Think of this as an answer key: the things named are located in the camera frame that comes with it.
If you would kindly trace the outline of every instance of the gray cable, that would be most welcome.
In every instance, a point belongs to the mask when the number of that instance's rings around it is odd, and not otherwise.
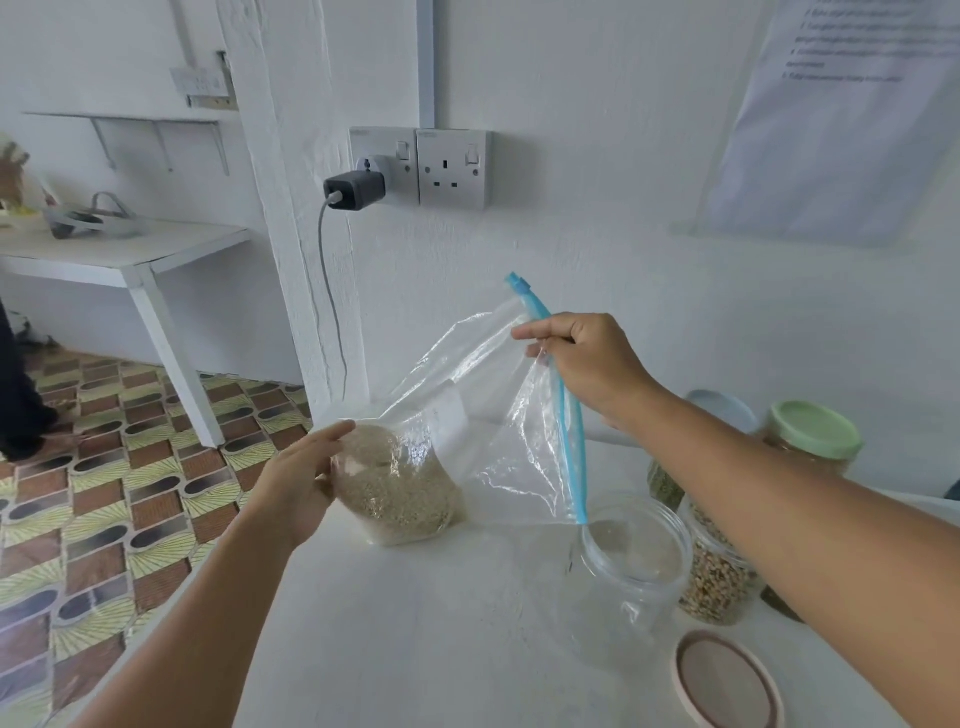
[[[326,261],[324,260],[324,213],[326,212],[327,206],[329,206],[330,200],[324,200],[323,206],[320,208],[320,219],[317,221],[317,244],[320,246],[320,269],[324,272],[324,286],[326,287],[326,296],[330,300],[330,310],[333,311],[333,323],[337,328],[337,345],[340,347],[340,360],[344,363],[344,394],[342,399],[347,400],[347,355],[344,354],[344,337],[340,331],[340,317],[337,315],[337,304],[333,302],[333,291],[330,290],[330,279],[326,275]],[[314,298],[314,306],[317,305],[317,300]]]

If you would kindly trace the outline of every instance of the white side table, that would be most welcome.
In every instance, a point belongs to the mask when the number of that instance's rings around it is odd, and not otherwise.
[[[149,221],[148,226],[147,234],[125,240],[57,240],[47,231],[0,229],[0,271],[129,289],[200,442],[216,448],[224,443],[224,434],[200,377],[190,365],[155,276],[246,242],[251,233],[228,225],[163,220]]]

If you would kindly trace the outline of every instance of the patterned floor tile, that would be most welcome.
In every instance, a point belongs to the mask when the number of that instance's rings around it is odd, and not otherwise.
[[[88,439],[0,460],[0,724],[60,726],[309,430],[309,409],[299,386],[202,375],[227,440],[207,449],[162,367],[44,351],[28,371],[46,401],[79,401],[72,429]]]

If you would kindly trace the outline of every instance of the rice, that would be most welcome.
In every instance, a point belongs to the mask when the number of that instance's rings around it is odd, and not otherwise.
[[[461,517],[463,495],[428,442],[405,441],[378,425],[359,425],[341,442],[333,490],[375,544],[428,539]]]

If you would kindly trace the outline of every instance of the pink lid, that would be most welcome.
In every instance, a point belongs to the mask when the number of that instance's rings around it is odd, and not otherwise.
[[[746,647],[707,630],[677,644],[670,671],[681,703],[703,728],[785,728],[783,701]]]

